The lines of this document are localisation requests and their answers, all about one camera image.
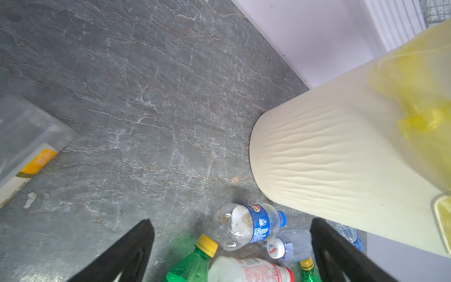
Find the clear bottle yellow label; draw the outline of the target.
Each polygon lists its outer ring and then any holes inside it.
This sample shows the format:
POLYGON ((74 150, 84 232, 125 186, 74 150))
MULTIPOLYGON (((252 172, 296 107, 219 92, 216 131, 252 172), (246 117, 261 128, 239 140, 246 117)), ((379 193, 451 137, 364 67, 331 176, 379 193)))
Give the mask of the clear bottle yellow label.
POLYGON ((1 98, 1 206, 73 138, 75 132, 20 96, 1 98))

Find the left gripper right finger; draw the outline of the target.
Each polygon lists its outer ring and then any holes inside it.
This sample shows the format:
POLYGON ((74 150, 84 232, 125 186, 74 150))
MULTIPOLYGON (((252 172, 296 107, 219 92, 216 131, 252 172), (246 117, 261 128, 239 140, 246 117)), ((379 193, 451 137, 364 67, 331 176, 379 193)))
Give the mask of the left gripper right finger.
POLYGON ((314 256, 323 282, 396 281, 325 220, 314 218, 310 233, 314 256))

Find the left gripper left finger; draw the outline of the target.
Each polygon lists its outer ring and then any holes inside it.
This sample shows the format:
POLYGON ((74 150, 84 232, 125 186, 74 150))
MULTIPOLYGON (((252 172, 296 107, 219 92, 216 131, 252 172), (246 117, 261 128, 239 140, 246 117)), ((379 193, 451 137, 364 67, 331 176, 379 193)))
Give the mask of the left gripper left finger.
POLYGON ((140 221, 90 265, 69 280, 71 282, 141 282, 155 239, 149 219, 140 221))

